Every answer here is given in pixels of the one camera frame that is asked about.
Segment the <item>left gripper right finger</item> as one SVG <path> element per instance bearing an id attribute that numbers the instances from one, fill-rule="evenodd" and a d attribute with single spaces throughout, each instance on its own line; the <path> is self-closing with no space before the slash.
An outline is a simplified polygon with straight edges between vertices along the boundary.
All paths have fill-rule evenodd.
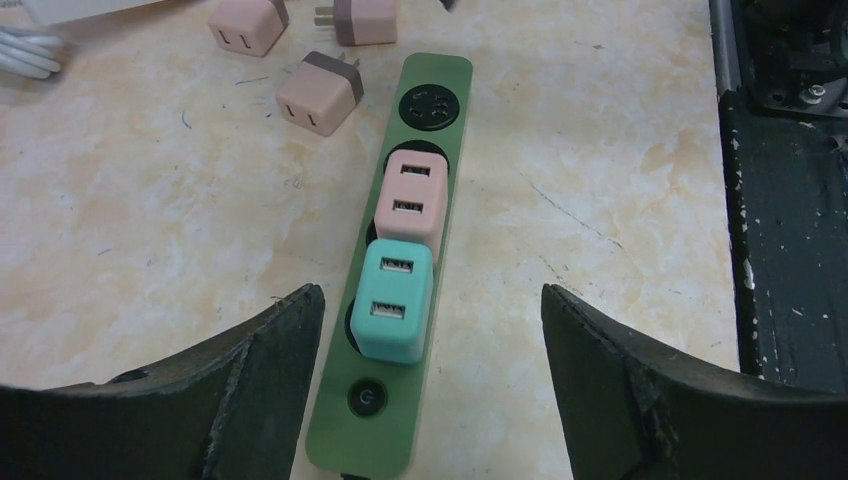
<path id="1" fill-rule="evenodd" d="M 544 342 L 577 479 L 843 479 L 847 399 L 724 369 L 561 286 Z"/>

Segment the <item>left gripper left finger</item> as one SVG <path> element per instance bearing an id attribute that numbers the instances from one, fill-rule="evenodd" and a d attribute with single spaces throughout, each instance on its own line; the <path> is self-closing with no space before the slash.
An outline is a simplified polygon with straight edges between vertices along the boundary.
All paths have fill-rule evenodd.
<path id="1" fill-rule="evenodd" d="M 1 390 L 5 479 L 286 479 L 325 298 L 306 284 L 255 317 L 103 383 Z"/>

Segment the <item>teal plug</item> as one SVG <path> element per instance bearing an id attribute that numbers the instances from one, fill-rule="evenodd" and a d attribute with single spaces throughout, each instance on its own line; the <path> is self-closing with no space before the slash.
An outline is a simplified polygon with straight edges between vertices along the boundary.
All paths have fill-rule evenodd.
<path id="1" fill-rule="evenodd" d="M 392 239 L 370 243 L 350 321 L 359 352 L 394 364 L 420 362 L 433 285 L 433 256 L 427 246 Z"/>

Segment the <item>pink plug green strip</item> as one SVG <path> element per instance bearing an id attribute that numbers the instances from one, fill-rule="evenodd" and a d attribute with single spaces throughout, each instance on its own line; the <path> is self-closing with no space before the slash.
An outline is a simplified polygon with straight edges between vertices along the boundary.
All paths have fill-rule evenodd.
<path id="1" fill-rule="evenodd" d="M 360 61 L 310 51 L 275 94 L 284 119 L 329 137 L 357 107 L 364 95 Z"/>
<path id="2" fill-rule="evenodd" d="M 425 245 L 438 260 L 447 206 L 444 156 L 410 149 L 389 155 L 374 215 L 378 237 Z"/>

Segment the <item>white usb power strip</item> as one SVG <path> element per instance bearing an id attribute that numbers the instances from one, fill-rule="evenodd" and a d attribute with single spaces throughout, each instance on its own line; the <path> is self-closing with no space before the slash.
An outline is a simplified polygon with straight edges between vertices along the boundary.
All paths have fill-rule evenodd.
<path id="1" fill-rule="evenodd" d="M 22 0 L 30 18 L 41 25 L 54 25 L 114 13 L 160 0 Z"/>

